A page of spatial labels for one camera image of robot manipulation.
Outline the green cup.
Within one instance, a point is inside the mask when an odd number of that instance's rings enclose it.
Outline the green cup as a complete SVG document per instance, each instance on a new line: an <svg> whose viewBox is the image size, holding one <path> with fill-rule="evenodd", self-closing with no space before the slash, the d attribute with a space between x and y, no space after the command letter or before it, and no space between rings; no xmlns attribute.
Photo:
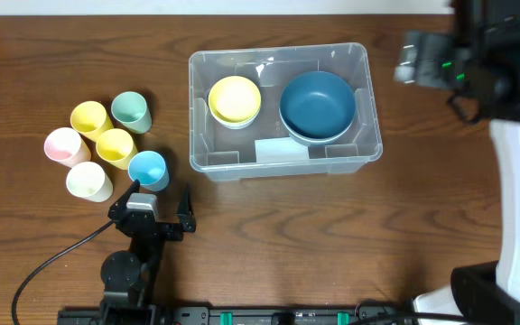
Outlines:
<svg viewBox="0 0 520 325"><path fill-rule="evenodd" d="M134 91L117 95L111 104L113 117L136 134L147 133L153 124L146 99Z"/></svg>

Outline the cream white cup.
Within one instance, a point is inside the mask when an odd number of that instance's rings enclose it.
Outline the cream white cup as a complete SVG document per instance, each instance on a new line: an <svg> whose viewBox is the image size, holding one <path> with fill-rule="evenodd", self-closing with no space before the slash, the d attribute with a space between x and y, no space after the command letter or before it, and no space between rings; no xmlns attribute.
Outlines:
<svg viewBox="0 0 520 325"><path fill-rule="evenodd" d="M92 202L106 201L113 193L112 181L95 162L81 162L72 167L66 177L66 187L71 195Z"/></svg>

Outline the clear plastic storage bin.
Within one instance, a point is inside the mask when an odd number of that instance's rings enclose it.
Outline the clear plastic storage bin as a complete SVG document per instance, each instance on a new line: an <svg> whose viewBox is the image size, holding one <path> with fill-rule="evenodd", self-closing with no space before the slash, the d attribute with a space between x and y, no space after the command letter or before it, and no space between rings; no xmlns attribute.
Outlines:
<svg viewBox="0 0 520 325"><path fill-rule="evenodd" d="M189 91L190 164L213 181L352 173L383 152L357 42L197 51Z"/></svg>

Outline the dark blue large bowl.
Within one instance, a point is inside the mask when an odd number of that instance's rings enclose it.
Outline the dark blue large bowl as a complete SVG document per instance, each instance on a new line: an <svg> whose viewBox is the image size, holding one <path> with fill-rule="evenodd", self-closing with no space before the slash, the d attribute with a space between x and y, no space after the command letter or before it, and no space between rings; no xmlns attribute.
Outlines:
<svg viewBox="0 0 520 325"><path fill-rule="evenodd" d="M353 124L358 112L355 92L341 77L326 71L296 76L279 103L283 121L302 135L332 136Z"/></svg>

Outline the light blue cup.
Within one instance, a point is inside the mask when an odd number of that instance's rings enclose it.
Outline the light blue cup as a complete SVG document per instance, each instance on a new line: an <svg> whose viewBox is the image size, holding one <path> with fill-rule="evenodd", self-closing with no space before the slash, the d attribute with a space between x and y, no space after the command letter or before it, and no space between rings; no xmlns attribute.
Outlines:
<svg viewBox="0 0 520 325"><path fill-rule="evenodd" d="M150 191L164 190L170 182L167 162L155 151L136 154L128 164L128 175L132 181Z"/></svg>

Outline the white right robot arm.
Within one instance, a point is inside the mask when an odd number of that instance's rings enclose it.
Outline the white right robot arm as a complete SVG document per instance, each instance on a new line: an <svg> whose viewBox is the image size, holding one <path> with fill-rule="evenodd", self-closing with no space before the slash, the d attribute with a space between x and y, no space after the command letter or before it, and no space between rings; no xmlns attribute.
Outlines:
<svg viewBox="0 0 520 325"><path fill-rule="evenodd" d="M462 266L417 296L408 324L520 324L520 0L452 3L451 32L407 33L395 78L450 92L464 123L488 121L501 179L498 260Z"/></svg>

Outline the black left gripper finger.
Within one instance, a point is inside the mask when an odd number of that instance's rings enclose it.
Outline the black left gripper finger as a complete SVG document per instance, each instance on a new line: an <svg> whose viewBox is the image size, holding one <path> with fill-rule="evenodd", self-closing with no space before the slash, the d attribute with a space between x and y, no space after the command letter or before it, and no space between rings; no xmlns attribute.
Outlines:
<svg viewBox="0 0 520 325"><path fill-rule="evenodd" d="M140 181L133 181L133 183L125 191L125 193L110 206L107 216L112 221L122 221L128 214L128 208L126 206L127 202L129 201L131 195L134 193L138 193L139 190Z"/></svg>
<svg viewBox="0 0 520 325"><path fill-rule="evenodd" d="M177 209L177 217L183 232L195 233L197 222L194 216L190 198L190 186L187 185L182 193L182 197Z"/></svg>

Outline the white small bowl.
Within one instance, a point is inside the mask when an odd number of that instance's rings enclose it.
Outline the white small bowl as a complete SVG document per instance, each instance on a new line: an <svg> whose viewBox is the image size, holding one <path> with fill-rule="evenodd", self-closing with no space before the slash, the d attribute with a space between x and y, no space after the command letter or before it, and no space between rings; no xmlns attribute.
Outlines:
<svg viewBox="0 0 520 325"><path fill-rule="evenodd" d="M220 126L223 126L227 129L230 129L230 130L241 130L241 129L244 129L248 126L250 126L250 124L242 124L242 125L225 125L225 124L218 124Z"/></svg>

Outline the yellow cup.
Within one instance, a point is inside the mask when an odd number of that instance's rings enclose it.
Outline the yellow cup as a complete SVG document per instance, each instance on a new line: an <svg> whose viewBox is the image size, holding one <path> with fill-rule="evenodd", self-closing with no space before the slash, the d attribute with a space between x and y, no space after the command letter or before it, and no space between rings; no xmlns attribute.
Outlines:
<svg viewBox="0 0 520 325"><path fill-rule="evenodd" d="M133 137L123 129L112 128L102 133L96 145L98 156L121 170L138 154Z"/></svg>
<svg viewBox="0 0 520 325"><path fill-rule="evenodd" d="M97 101L78 104L70 114L70 125L93 142L96 142L107 130L113 128L106 108Z"/></svg>

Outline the pink cup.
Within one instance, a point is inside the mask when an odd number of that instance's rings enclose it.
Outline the pink cup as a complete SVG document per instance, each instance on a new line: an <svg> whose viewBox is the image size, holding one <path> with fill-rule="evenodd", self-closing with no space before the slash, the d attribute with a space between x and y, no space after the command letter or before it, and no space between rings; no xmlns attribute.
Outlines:
<svg viewBox="0 0 520 325"><path fill-rule="evenodd" d="M52 131L45 139L43 151L50 160L70 168L91 160L88 146L80 134L69 127Z"/></svg>

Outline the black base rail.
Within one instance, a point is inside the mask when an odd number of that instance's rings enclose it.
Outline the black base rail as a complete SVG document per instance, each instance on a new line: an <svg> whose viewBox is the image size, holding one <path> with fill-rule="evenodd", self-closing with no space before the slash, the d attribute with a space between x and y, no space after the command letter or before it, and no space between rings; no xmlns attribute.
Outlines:
<svg viewBox="0 0 520 325"><path fill-rule="evenodd" d="M376 316L394 315L391 306L362 305L355 309L216 309L182 307L173 311L109 312L90 309L58 312L60 325L154 324L154 325L342 325Z"/></svg>

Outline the yellow bowl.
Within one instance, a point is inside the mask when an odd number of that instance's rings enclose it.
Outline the yellow bowl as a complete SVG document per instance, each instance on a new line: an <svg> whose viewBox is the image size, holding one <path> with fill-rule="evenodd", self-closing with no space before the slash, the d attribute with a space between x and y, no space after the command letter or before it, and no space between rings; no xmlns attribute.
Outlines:
<svg viewBox="0 0 520 325"><path fill-rule="evenodd" d="M216 82L208 98L209 108L222 122L241 124L252 119L261 108L259 87L250 79L229 76Z"/></svg>

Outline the light grey small bowl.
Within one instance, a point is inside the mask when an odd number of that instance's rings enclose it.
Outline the light grey small bowl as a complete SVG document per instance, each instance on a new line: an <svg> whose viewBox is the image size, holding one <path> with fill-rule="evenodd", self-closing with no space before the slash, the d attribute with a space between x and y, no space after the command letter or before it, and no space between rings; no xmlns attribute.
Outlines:
<svg viewBox="0 0 520 325"><path fill-rule="evenodd" d="M224 127L228 128L228 129L234 129L234 130L239 130L239 129L243 129L243 128L246 128L248 127L249 125L251 125L255 118L258 116L258 113L256 113L255 115L251 116L250 118L248 118L247 120L245 121L241 121L241 122L229 122L229 121L225 121L223 120L220 116L217 116L215 114L212 114L212 116L214 117L214 119L216 121L218 121L221 125L223 125Z"/></svg>

